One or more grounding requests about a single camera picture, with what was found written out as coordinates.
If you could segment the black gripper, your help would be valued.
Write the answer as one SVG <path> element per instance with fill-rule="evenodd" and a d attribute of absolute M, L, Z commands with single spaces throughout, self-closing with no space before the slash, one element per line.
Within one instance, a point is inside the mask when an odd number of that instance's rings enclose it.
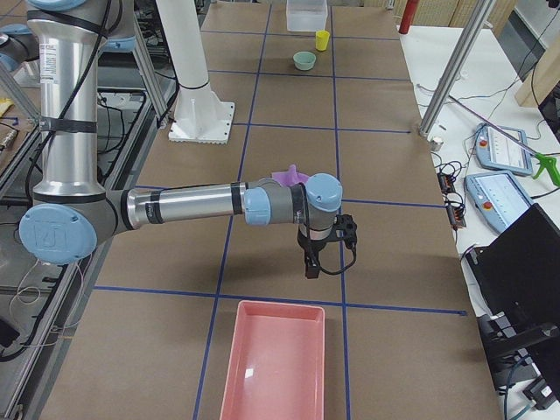
<path fill-rule="evenodd" d="M 325 237 L 320 239 L 308 238 L 305 232 L 301 229 L 297 232 L 297 243 L 304 251 L 304 275 L 306 278 L 318 278 L 319 266 L 319 252 L 326 246 L 327 243 L 333 241 L 333 233 L 330 232 Z"/>

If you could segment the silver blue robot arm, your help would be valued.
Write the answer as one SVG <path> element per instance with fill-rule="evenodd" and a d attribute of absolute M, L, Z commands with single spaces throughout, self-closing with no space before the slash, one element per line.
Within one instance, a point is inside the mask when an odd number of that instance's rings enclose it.
<path fill-rule="evenodd" d="M 229 215 L 253 226 L 296 224 L 309 278 L 324 272 L 319 253 L 328 243 L 355 249 L 354 222 L 339 212 L 341 183 L 329 174 L 295 185 L 265 178 L 149 192 L 105 189 L 97 176 L 97 63 L 103 50 L 134 48 L 134 4 L 30 1 L 27 10 L 39 43 L 42 179 L 18 232 L 37 259 L 65 265 L 144 225 Z"/>

